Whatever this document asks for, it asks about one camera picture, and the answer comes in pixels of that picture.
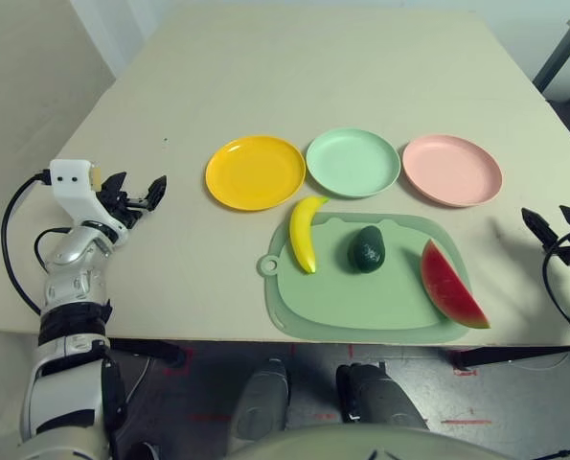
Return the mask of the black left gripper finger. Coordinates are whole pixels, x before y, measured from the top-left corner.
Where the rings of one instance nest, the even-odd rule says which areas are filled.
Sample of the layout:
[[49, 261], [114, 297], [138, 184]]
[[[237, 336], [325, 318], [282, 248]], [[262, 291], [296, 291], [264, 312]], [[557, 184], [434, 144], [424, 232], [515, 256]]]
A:
[[125, 182], [126, 172], [117, 172], [103, 182], [101, 186], [101, 196], [103, 197], [117, 197]]
[[162, 175], [155, 179], [148, 187], [148, 193], [145, 196], [147, 210], [155, 210], [165, 195], [167, 189], [167, 177]]

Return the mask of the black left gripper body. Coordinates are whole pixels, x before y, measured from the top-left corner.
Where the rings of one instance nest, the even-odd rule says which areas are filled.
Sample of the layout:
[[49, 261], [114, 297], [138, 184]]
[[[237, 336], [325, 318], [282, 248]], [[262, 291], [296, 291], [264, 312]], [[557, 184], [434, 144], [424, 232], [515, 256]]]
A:
[[133, 203], [123, 189], [117, 197], [103, 197], [99, 191], [97, 198], [107, 213], [127, 230], [131, 230], [148, 212], [146, 207]]

